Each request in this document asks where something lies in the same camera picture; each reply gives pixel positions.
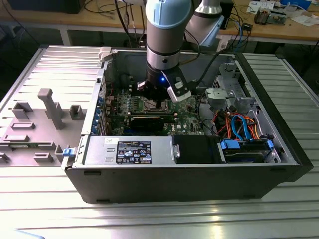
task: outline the floor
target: floor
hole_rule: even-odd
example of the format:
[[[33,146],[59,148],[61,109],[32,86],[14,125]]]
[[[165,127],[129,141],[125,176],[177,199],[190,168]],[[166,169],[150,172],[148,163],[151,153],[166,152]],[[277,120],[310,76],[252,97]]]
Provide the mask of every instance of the floor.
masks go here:
[[[58,30],[31,28],[27,31],[42,45],[62,45]],[[5,36],[0,41],[0,99],[3,98],[38,49],[37,44],[22,28],[15,28],[15,32],[15,38]],[[122,33],[71,31],[70,34],[73,44],[77,46],[123,47],[127,45],[126,36]],[[217,43],[218,40],[212,47],[213,50],[217,48]],[[253,52],[255,47],[256,43],[251,42],[247,47],[242,47],[240,51]],[[300,72],[304,63],[308,61],[309,52],[312,50],[309,46],[285,44],[278,47],[278,45],[272,43],[259,43],[256,51],[257,53],[273,53],[276,48],[276,54],[283,55],[297,72]],[[319,88],[316,85],[319,76],[318,65],[319,57],[312,62],[303,76],[303,79],[316,94],[319,93]]]

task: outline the slotted metal surface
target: slotted metal surface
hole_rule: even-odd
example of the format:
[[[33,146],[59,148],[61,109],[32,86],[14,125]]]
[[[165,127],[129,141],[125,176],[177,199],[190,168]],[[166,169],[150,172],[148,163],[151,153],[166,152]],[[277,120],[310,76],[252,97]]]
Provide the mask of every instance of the slotted metal surface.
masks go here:
[[[256,64],[258,59],[259,56],[252,60]],[[299,86],[296,92],[304,92],[299,83],[291,82]],[[270,92],[281,92],[274,85],[265,87],[270,87],[267,90]],[[314,113],[319,114],[316,106],[281,104],[278,109],[288,123],[308,124],[307,116],[313,116],[310,122],[316,123]],[[313,130],[293,131],[300,142],[319,139]],[[258,200],[90,205],[82,201],[59,167],[0,168],[0,217],[5,227],[47,239],[316,238],[319,236],[318,150],[315,143],[304,146],[314,169],[297,182],[281,184]]]
[[[0,137],[11,124],[11,109],[17,101],[27,101],[35,109],[45,109],[37,97],[41,88],[51,88],[52,98],[62,109],[81,105],[87,109],[98,70],[101,68],[99,47],[50,46],[39,49],[19,86],[0,112]]]

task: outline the warning label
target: warning label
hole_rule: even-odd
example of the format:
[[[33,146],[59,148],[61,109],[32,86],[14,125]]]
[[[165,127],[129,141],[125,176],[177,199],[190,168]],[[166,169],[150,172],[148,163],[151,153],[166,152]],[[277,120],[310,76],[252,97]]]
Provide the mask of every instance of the warning label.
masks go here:
[[[117,164],[151,164],[151,142],[118,142]]]

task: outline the table leg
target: table leg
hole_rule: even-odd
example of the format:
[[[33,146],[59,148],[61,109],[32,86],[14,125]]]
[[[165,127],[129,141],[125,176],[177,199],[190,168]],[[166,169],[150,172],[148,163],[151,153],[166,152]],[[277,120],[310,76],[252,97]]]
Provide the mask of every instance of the table leg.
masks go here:
[[[60,29],[61,38],[63,41],[63,45],[72,46],[72,39],[69,36],[69,32],[66,29]]]
[[[16,34],[13,30],[14,26],[1,26],[1,29],[10,37],[15,38]]]
[[[225,49],[228,45],[228,42],[231,40],[231,38],[232,38],[232,35],[221,35],[219,44],[217,47],[217,51],[221,51]]]

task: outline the metal table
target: metal table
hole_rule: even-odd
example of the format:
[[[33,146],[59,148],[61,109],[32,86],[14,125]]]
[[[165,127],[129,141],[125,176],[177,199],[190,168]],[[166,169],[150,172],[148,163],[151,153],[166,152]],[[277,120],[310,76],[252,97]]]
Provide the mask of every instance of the metal table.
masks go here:
[[[8,108],[17,95],[23,94],[19,92],[29,89],[26,96],[30,99],[37,94],[27,84],[55,86],[56,92],[60,90],[58,100],[66,109],[70,103],[63,90],[71,92],[76,90],[74,87],[83,87],[89,94],[93,89],[89,82],[94,82],[100,68],[98,51],[99,48],[55,46],[38,50],[0,104],[1,132],[13,117]],[[284,60],[275,60],[272,55],[245,56],[312,161],[314,169],[310,173],[295,183],[278,185],[259,200],[102,205],[83,202],[60,167],[0,167],[3,227],[47,239],[318,237],[318,99],[302,79],[285,77],[293,69],[285,67]],[[69,89],[59,86],[59,79],[52,74],[55,71],[74,76],[63,79]],[[76,80],[85,77],[87,80]],[[77,103],[83,108],[88,105],[85,101]]]

